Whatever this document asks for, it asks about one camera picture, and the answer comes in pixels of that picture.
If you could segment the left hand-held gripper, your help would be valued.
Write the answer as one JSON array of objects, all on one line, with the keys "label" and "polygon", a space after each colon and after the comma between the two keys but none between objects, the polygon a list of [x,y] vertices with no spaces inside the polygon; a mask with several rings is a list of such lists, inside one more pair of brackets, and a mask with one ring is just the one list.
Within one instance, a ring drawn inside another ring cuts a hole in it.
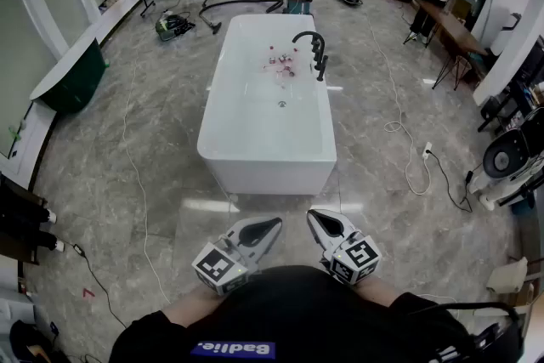
[{"label": "left hand-held gripper", "polygon": [[[279,217],[245,218],[227,235],[208,242],[191,266],[198,278],[219,296],[247,284],[259,261],[275,244],[282,229]],[[246,245],[246,256],[237,245]]]}]

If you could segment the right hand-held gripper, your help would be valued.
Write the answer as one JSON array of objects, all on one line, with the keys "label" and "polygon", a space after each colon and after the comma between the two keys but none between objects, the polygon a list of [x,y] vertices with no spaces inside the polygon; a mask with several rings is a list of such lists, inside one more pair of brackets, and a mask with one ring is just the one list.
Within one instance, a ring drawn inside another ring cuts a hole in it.
[{"label": "right hand-held gripper", "polygon": [[[315,242],[325,250],[321,263],[334,278],[356,285],[376,270],[382,259],[376,243],[356,230],[345,215],[325,209],[308,210],[307,224]],[[340,236],[343,238],[327,249]]]}]

